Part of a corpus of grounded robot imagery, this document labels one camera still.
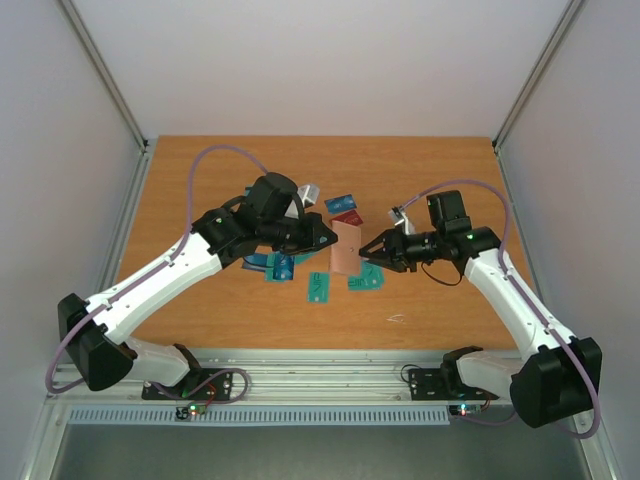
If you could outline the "teal blue card stack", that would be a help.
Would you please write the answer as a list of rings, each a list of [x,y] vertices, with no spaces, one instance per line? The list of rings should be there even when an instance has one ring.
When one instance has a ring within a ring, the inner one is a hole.
[[[294,278],[295,261],[292,256],[273,253],[267,256],[264,279],[267,282],[288,282]]]

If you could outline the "dark blue card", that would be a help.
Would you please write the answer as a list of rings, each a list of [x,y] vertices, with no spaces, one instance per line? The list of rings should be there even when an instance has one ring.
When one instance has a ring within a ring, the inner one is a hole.
[[[243,258],[242,268],[245,270],[265,272],[270,267],[270,260],[267,254],[254,253]]]

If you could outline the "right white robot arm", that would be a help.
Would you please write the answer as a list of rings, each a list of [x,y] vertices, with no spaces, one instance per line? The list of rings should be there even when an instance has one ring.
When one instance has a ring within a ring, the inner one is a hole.
[[[469,346],[444,355],[441,383],[451,397],[471,389],[508,400],[528,426],[539,428],[590,411],[594,435],[601,422],[599,383],[602,351],[562,324],[523,280],[508,256],[505,238],[474,227],[457,190],[421,193],[431,225],[417,233],[403,207],[390,215],[394,226],[365,244],[361,257],[397,273],[436,261],[451,263],[474,286],[510,333],[519,359],[503,359]]]

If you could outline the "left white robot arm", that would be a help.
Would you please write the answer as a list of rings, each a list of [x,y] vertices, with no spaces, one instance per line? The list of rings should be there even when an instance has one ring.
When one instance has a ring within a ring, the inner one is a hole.
[[[337,240],[321,214],[305,210],[293,181],[267,173],[247,194],[188,224],[176,244],[130,277],[88,299],[70,294],[61,300],[58,321],[64,348],[81,383],[92,391],[134,379],[159,384],[179,398],[192,397],[203,380],[194,355],[180,344],[138,340],[133,332],[186,289],[260,246],[293,257]]]

